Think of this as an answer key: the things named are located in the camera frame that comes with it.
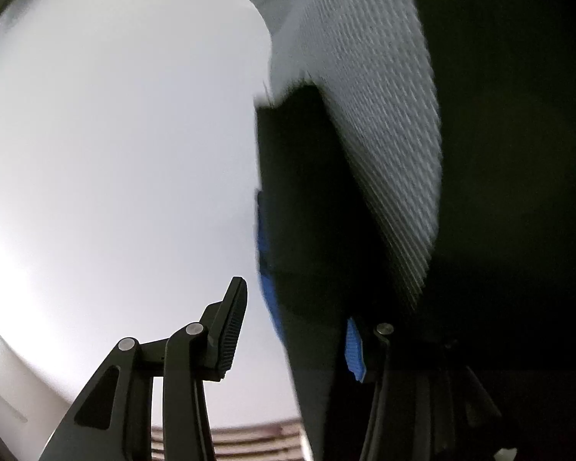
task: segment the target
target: round metal joint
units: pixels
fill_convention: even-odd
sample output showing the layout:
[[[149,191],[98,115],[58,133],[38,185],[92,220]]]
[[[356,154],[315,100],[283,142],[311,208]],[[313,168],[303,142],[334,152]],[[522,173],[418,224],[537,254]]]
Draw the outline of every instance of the round metal joint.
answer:
[[[123,340],[120,340],[120,342],[117,344],[117,348],[119,348],[123,352],[132,349],[133,346],[134,346],[134,340],[132,338],[124,338]]]
[[[389,324],[388,322],[379,323],[376,326],[375,330],[378,332],[378,334],[381,334],[382,336],[389,336],[393,332],[395,332],[394,326],[392,324]]]
[[[203,332],[204,326],[200,322],[193,322],[185,327],[185,331],[188,334],[195,335],[201,334]]]

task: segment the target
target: gray textured fabric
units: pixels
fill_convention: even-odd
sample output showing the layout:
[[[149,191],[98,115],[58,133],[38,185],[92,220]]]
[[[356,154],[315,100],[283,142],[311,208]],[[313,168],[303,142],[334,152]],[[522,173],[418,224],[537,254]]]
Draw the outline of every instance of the gray textured fabric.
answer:
[[[413,0],[252,0],[271,32],[280,101],[317,85],[416,307],[437,233],[441,152],[432,69]]]

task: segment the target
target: white surface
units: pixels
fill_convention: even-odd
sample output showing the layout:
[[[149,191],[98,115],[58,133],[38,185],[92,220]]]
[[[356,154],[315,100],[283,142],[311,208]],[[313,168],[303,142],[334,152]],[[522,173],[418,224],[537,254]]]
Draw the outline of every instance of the white surface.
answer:
[[[37,461],[68,404],[0,338],[0,437],[19,461]]]
[[[241,275],[210,422],[297,416],[256,274],[269,51],[247,0],[17,0],[0,18],[0,335],[68,400],[122,337],[169,336]]]

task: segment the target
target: black object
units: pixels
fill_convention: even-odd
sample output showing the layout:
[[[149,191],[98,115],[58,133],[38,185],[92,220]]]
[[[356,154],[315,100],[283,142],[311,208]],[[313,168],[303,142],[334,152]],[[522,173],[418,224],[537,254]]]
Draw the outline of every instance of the black object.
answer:
[[[115,345],[81,391],[40,461],[149,461],[152,380],[164,377],[163,428],[167,461],[215,459],[203,380],[231,368],[247,304],[246,282],[234,277],[224,300],[199,323],[170,338]]]

